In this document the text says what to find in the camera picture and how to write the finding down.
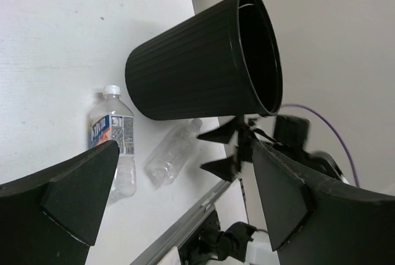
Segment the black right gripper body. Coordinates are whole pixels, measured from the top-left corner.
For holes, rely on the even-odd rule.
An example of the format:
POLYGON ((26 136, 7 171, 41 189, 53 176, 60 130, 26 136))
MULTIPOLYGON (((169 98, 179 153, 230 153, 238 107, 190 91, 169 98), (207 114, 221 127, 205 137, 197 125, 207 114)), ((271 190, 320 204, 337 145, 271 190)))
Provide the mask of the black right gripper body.
POLYGON ((267 135, 262 129, 256 127, 258 118, 252 117, 248 121, 244 116, 236 118, 238 144, 236 147, 236 170, 242 169, 243 162, 252 162, 254 143, 258 136, 264 137, 267 145, 281 152, 290 159, 307 166, 309 155, 304 150, 306 145, 310 122, 307 119, 278 115, 275 118, 273 135, 267 135))

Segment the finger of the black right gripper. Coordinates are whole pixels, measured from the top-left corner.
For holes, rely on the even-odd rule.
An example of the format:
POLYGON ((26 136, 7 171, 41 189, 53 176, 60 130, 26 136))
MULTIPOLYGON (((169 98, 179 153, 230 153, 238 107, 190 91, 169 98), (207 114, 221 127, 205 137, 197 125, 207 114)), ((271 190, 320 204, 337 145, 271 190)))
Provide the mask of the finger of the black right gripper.
POLYGON ((226 182, 234 181, 239 173, 239 164, 236 162, 234 156, 201 164, 200 168, 226 182))
POLYGON ((219 126, 215 130, 198 135, 197 139, 221 144, 229 144, 234 133, 238 130, 238 127, 239 118, 232 118, 230 121, 219 126))

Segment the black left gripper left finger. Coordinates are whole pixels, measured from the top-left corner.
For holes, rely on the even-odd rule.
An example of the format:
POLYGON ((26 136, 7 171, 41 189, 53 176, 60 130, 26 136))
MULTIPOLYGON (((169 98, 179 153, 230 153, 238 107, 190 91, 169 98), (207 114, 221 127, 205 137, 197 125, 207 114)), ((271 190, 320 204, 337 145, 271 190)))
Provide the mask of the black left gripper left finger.
POLYGON ((1 185, 1 264, 84 264, 98 237, 119 158, 106 141, 1 185))

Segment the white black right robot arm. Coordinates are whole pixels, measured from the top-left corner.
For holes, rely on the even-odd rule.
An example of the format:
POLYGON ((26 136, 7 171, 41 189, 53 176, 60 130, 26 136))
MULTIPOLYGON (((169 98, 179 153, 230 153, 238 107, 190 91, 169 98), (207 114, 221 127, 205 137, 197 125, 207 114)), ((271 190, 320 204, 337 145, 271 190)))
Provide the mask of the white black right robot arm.
POLYGON ((202 170, 232 182, 242 173, 242 163, 252 162, 253 142, 258 136, 265 138, 267 145, 281 152, 290 159, 321 172, 329 177, 347 182, 335 160, 324 151, 308 153, 304 147, 307 143, 310 122, 301 117, 278 115, 275 119, 273 135, 267 135, 262 129, 256 127, 256 118, 247 122, 243 116, 234 117, 215 130, 198 135, 202 141, 211 141, 227 145, 237 135, 235 152, 221 160, 201 164, 202 170))

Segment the white cap labelled bottle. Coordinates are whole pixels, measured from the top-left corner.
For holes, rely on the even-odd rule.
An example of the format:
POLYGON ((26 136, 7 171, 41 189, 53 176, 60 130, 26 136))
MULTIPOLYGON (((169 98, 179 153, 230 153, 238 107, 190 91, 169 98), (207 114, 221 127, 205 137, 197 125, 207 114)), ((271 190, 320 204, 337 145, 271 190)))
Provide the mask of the white cap labelled bottle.
POLYGON ((112 140, 119 148, 117 169, 110 189, 111 203, 132 197, 137 189, 134 114, 120 97, 119 86, 105 86, 102 100, 89 114, 90 147, 112 140))

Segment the clear unlabelled plastic bottle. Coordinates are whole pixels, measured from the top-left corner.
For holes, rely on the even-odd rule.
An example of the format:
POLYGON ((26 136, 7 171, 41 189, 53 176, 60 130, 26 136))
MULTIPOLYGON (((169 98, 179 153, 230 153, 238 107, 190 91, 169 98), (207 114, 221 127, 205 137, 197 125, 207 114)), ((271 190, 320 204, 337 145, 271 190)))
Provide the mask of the clear unlabelled plastic bottle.
POLYGON ((198 144, 201 119, 184 120, 172 128, 157 145, 144 165, 144 173, 155 188, 170 185, 198 144))

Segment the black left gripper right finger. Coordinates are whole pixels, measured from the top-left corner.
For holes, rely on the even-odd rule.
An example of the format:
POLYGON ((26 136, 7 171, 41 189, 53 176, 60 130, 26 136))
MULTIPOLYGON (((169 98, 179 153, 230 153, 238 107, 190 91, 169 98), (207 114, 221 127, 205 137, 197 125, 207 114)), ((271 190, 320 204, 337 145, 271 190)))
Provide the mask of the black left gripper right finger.
POLYGON ((261 141, 252 163, 281 264, 393 264, 394 197, 310 169, 261 141))

